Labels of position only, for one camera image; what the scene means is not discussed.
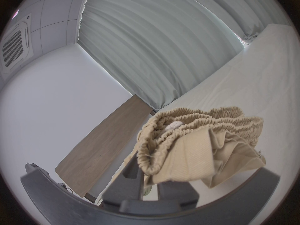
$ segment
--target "curtain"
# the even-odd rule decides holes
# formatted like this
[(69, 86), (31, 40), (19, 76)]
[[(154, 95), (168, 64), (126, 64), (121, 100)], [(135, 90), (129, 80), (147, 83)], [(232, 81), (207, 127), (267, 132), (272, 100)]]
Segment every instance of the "curtain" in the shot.
[(244, 48), (195, 0), (87, 0), (78, 43), (156, 111)]
[(251, 43), (268, 24), (290, 25), (275, 0), (196, 1), (218, 16), (246, 43)]

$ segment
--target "air vent grille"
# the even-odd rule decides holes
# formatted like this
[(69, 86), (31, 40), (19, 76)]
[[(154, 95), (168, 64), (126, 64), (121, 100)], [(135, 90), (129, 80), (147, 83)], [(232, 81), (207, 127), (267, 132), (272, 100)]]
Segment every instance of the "air vent grille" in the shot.
[(6, 67), (9, 67), (9, 65), (23, 54), (22, 32), (20, 30), (7, 40), (2, 48), (2, 53)]

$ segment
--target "gray-green curtain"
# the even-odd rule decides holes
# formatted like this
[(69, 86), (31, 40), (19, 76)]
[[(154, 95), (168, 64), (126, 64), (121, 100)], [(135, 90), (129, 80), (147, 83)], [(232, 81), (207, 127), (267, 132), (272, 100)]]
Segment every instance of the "gray-green curtain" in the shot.
[(290, 25), (275, 0), (196, 0), (243, 41), (251, 43), (268, 24)]
[(87, 0), (78, 43), (156, 111), (243, 49), (195, 0)]

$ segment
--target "brown wooden panel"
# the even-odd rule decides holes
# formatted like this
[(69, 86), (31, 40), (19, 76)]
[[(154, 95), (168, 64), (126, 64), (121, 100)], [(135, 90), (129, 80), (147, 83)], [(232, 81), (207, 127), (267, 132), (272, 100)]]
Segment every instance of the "brown wooden panel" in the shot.
[(137, 95), (132, 96), (77, 144), (55, 168), (56, 173), (83, 197), (151, 111)]

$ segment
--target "white bed sheet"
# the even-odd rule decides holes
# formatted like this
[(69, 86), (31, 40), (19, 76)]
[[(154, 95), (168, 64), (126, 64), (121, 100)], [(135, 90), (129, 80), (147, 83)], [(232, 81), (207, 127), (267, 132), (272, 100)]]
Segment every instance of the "white bed sheet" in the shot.
[[(264, 118), (257, 150), (266, 168), (280, 175), (272, 197), (251, 225), (260, 224), (288, 192), (300, 169), (300, 43), (294, 29), (270, 24), (241, 53), (197, 87), (161, 111), (175, 107), (209, 110), (241, 107), (245, 115)], [(210, 203), (241, 185), (254, 171), (235, 175), (208, 189), (203, 182), (191, 184), (200, 193), (197, 206)]]

